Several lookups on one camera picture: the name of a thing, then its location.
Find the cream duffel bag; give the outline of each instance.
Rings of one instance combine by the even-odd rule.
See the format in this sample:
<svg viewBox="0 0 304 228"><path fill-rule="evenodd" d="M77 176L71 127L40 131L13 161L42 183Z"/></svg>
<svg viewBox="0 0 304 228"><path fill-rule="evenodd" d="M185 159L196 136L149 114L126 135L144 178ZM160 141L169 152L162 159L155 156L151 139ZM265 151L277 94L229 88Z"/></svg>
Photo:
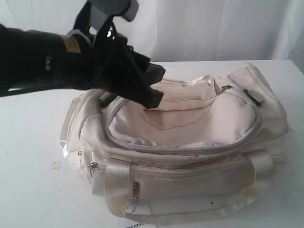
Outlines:
<svg viewBox="0 0 304 228"><path fill-rule="evenodd" d="M64 156L114 215L158 225L218 219L269 188L288 124L255 66L153 88L164 92L155 109L87 91L61 132ZM151 213L140 210L146 203Z"/></svg>

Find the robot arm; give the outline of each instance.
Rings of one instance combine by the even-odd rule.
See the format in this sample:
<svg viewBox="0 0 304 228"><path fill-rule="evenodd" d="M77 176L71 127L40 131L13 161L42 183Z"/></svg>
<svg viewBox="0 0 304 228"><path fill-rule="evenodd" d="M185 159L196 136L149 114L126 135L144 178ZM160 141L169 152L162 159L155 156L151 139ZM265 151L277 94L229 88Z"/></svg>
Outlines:
<svg viewBox="0 0 304 228"><path fill-rule="evenodd" d="M0 96L102 88L146 108L157 107L163 94L150 85L165 70L134 52L113 24L115 16L132 21L137 10L136 0L88 0L67 36L0 26Z"/></svg>

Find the white backdrop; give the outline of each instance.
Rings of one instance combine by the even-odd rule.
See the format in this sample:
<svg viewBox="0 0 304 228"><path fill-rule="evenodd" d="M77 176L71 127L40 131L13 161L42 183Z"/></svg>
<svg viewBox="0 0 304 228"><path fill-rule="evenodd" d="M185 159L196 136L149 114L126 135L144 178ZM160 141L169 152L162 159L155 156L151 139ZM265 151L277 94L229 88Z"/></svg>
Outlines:
<svg viewBox="0 0 304 228"><path fill-rule="evenodd" d="M85 0L0 0L0 23L65 34ZM292 59L304 72L304 0L139 0L115 19L153 61Z"/></svg>

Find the white tabletop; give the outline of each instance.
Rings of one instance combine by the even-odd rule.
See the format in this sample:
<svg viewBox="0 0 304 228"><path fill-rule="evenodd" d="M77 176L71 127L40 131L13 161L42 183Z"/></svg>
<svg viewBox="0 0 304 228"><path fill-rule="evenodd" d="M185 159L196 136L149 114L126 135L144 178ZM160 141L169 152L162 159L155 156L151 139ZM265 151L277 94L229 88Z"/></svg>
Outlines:
<svg viewBox="0 0 304 228"><path fill-rule="evenodd" d="M166 77L190 80L219 74L244 61L159 63ZM287 110L291 131L283 148L288 163L257 202L216 221L172 226L206 228L304 227L304 75L289 60L250 61ZM0 227L114 228L103 198L64 161L58 138L73 90L0 99Z"/></svg>

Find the sticker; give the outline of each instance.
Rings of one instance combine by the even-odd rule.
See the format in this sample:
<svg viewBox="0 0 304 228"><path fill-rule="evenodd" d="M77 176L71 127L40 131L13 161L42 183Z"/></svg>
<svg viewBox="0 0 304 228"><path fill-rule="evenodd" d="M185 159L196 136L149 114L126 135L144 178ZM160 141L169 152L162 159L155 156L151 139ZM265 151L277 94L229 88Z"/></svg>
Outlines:
<svg viewBox="0 0 304 228"><path fill-rule="evenodd" d="M74 52L74 53L81 53L80 50L80 46L77 42L77 40L75 39L75 37L70 37L70 36L61 36L65 46L66 46L66 50L68 52Z"/></svg>
<svg viewBox="0 0 304 228"><path fill-rule="evenodd" d="M130 205L127 209L128 213L132 214L142 214L142 215L151 215L151 208L149 203L145 203L134 207ZM143 224L141 222L134 222L132 220L128 220L126 218L117 218L117 227L118 228L157 228L156 225Z"/></svg>

